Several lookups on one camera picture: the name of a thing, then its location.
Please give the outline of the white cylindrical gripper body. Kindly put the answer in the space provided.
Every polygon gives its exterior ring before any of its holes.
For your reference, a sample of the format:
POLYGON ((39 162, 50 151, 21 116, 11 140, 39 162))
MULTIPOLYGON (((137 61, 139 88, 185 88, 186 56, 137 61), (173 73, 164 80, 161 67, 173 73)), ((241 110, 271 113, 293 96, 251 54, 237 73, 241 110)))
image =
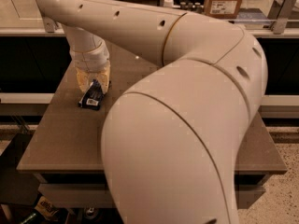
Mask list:
POLYGON ((88 73, 98 73, 108 67, 109 52, 104 41, 100 42, 95 49, 88 51, 71 49, 70 55, 75 67, 88 73))

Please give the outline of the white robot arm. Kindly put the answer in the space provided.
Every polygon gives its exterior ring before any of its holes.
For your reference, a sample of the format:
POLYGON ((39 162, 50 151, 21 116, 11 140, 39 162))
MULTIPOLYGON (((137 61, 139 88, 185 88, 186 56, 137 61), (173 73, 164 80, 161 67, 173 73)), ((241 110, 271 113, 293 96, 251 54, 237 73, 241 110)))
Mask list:
POLYGON ((155 63, 101 137, 124 224, 239 224, 235 162, 267 84, 256 38, 194 12, 115 0, 36 0, 53 20, 155 63))

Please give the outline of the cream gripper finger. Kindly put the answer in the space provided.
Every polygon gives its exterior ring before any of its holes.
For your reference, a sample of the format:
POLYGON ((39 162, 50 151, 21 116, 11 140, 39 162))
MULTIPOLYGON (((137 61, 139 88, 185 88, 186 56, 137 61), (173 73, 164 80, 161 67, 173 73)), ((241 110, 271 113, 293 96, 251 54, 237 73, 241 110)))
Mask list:
POLYGON ((109 89, 110 81, 110 62, 107 62, 102 69, 97 73, 96 79, 99 82, 103 94, 106 94, 109 89))
POLYGON ((76 71, 78 86, 82 92, 86 92, 90 87, 91 74, 79 68, 77 68, 76 71))

